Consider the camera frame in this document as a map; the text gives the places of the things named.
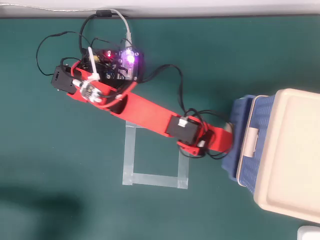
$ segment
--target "teal surface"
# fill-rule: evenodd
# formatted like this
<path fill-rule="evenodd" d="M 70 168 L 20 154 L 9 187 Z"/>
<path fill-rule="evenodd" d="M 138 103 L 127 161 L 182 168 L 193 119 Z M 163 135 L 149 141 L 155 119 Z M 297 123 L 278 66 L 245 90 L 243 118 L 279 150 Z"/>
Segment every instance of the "teal surface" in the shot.
<path fill-rule="evenodd" d="M 260 209 L 220 161 L 191 160 L 188 190 L 122 185 L 125 122 L 56 91 L 35 63 L 44 37 L 79 31 L 82 22 L 0 20 L 1 240 L 295 239 L 305 222 Z M 228 114 L 247 94 L 320 92 L 319 16 L 129 24 L 149 72 L 168 63 L 182 69 L 187 108 Z M 125 30 L 120 20 L 100 19 L 84 34 L 118 42 Z M 63 57 L 80 57 L 76 35 L 49 39 L 39 53 L 48 73 Z M 134 92 L 181 113 L 178 84 L 168 69 Z M 135 172 L 176 175 L 173 139 L 139 129 L 136 141 Z"/>

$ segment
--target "beige lid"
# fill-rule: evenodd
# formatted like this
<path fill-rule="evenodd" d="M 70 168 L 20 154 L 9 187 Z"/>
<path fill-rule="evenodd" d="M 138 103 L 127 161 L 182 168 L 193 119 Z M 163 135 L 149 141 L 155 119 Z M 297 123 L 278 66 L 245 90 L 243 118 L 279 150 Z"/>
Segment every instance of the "beige lid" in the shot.
<path fill-rule="evenodd" d="M 320 94 L 276 93 L 254 200 L 265 210 L 320 223 Z"/>

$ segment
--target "red arm link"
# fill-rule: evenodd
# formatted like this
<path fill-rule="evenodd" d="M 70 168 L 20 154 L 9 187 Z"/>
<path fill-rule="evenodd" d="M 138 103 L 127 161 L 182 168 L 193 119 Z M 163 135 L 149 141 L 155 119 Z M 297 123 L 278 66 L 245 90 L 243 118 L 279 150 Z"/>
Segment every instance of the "red arm link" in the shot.
<path fill-rule="evenodd" d="M 74 74 L 74 68 L 77 64 L 78 62 L 76 62 L 71 68 L 72 75 Z M 84 71 L 82 69 L 77 68 L 76 70 L 81 72 L 83 80 L 86 80 L 88 76 L 91 75 L 91 73 Z M 98 81 L 92 81 L 91 84 L 94 85 L 96 88 L 98 88 L 104 95 L 110 94 L 109 92 L 111 90 L 115 91 L 114 88 Z M 68 93 L 67 95 L 75 100 L 78 100 L 81 102 L 88 102 L 81 96 L 78 88 L 75 94 L 71 95 Z M 105 105 L 107 101 L 108 101 L 107 98 L 104 98 L 103 101 L 99 103 L 99 105 L 101 106 Z M 120 114 L 111 112 L 108 108 L 101 108 L 101 109 L 105 111 L 109 111 L 112 115 L 117 116 L 120 119 L 137 124 L 143 128 L 149 129 L 165 137 L 172 137 L 167 133 L 167 127 L 169 125 L 171 117 L 172 116 L 181 117 L 179 114 L 173 111 L 170 111 L 168 109 L 165 109 L 132 92 L 129 92 L 127 94 L 127 103 L 124 107 L 124 110 Z M 199 119 L 196 117 L 190 116 L 189 118 L 200 123 Z M 217 151 L 217 152 L 228 151 L 228 149 L 232 146 L 232 141 L 233 141 L 232 134 L 220 127 L 215 127 L 209 124 L 207 126 L 209 130 L 214 132 L 214 134 L 212 135 L 209 141 L 208 148 L 210 150 Z M 177 142 L 177 144 L 180 145 L 183 150 L 185 150 L 186 152 L 194 156 L 197 156 L 200 151 L 200 148 L 197 147 L 197 144 L 199 142 L 200 136 L 203 134 L 203 131 L 204 131 L 203 127 L 201 128 L 202 129 L 200 130 L 194 145 L 186 145 L 180 141 Z"/>

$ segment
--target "white cable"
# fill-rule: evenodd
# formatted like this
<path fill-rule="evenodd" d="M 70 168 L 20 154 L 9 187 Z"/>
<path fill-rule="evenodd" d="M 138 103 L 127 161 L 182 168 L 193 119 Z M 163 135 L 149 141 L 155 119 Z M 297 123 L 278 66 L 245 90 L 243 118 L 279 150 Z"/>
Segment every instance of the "white cable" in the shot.
<path fill-rule="evenodd" d="M 50 11 L 50 12 L 64 12 L 64 13 L 83 13 L 83 12 L 92 12 L 96 10 L 110 10 L 116 14 L 123 20 L 125 28 L 126 28 L 126 39 L 128 39 L 131 43 L 131 32 L 130 28 L 128 25 L 127 20 L 125 17 L 116 9 L 113 8 L 86 8 L 86 9 L 52 9 L 52 8 L 47 8 L 47 7 L 42 7 L 42 6 L 32 6 L 32 5 L 25 5 L 25 4 L 20 4 L 20 3 L 11 3 L 11 2 L 1 2 L 0 6 L 14 6 L 14 7 L 23 7 L 23 8 L 29 8 L 29 9 L 38 9 L 38 10 L 43 10 L 43 11 Z M 125 47 L 130 47 L 131 44 L 128 41 L 125 41 Z"/>
<path fill-rule="evenodd" d="M 97 73 L 96 61 L 95 61 L 94 53 L 92 52 L 91 47 L 88 47 L 88 52 L 89 52 L 91 66 L 92 66 L 92 74 L 88 77 L 88 83 L 91 83 L 92 81 L 100 80 L 100 75 L 99 73 Z"/>
<path fill-rule="evenodd" d="M 97 73 L 96 62 L 95 62 L 94 53 L 92 52 L 91 47 L 88 47 L 88 52 L 89 52 L 91 66 L 92 66 L 92 71 L 94 74 L 96 74 Z"/>

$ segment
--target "purple led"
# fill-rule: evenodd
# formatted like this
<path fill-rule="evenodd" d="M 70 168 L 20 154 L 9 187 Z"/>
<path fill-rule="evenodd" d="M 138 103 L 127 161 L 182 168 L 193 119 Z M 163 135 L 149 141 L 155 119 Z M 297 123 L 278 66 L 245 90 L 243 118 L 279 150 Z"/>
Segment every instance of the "purple led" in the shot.
<path fill-rule="evenodd" d="M 135 56 L 132 56 L 132 55 L 128 55 L 126 57 L 127 61 L 130 63 L 130 64 L 134 64 L 135 63 Z"/>

